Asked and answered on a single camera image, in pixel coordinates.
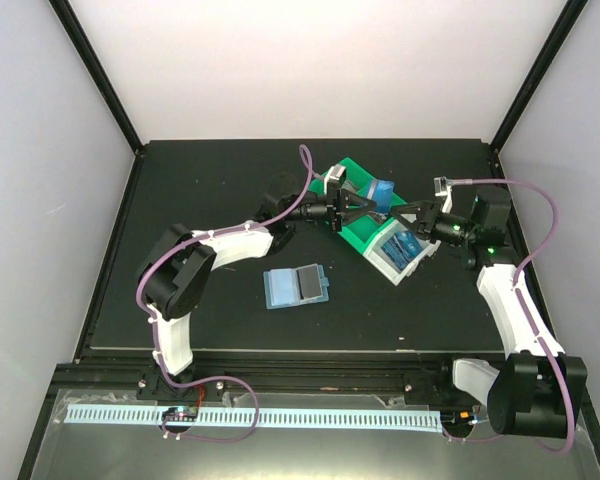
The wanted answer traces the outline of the blue credit card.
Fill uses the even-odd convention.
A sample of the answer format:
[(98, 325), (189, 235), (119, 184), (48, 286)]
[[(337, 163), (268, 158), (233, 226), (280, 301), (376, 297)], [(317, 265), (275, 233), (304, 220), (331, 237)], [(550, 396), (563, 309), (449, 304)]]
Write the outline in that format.
[(394, 192), (394, 182), (381, 179), (372, 179), (363, 186), (358, 194), (375, 203), (373, 212), (378, 214), (388, 214), (392, 204)]

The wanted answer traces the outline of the blue leather card holder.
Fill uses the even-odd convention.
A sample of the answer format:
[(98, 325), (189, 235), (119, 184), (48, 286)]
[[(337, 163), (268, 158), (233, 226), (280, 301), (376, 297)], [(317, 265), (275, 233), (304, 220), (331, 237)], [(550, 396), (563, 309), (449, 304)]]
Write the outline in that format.
[(285, 309), (315, 303), (325, 303), (329, 300), (329, 279), (324, 268), (319, 264), (322, 285), (322, 296), (310, 300), (302, 300), (296, 268), (272, 269), (263, 273), (265, 303), (268, 310)]

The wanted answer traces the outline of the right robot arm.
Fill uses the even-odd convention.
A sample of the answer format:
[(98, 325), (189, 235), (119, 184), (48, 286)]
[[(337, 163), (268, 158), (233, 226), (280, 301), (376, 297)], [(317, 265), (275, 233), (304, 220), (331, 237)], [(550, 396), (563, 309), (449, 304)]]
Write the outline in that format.
[(440, 201), (394, 206), (390, 214), (417, 238), (461, 247), (503, 344), (504, 364), (495, 369), (476, 359), (457, 359), (434, 379), (437, 396), (459, 402), (467, 394), (487, 409), (498, 435), (575, 440), (587, 379), (584, 361), (565, 353), (548, 330), (529, 293), (524, 268), (506, 241), (510, 192), (477, 182), (471, 214), (446, 212)]

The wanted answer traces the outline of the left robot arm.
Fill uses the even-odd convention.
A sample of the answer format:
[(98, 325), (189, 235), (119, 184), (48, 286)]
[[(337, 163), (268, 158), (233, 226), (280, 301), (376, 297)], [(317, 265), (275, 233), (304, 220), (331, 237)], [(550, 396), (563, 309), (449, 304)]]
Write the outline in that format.
[(329, 193), (267, 193), (252, 220), (217, 230), (175, 224), (163, 234), (140, 270), (135, 301), (148, 315), (159, 386), (173, 399), (187, 397), (195, 376), (190, 317), (211, 273), (280, 251), (294, 235), (294, 221), (326, 222), (334, 232), (370, 213), (377, 203), (344, 187)]

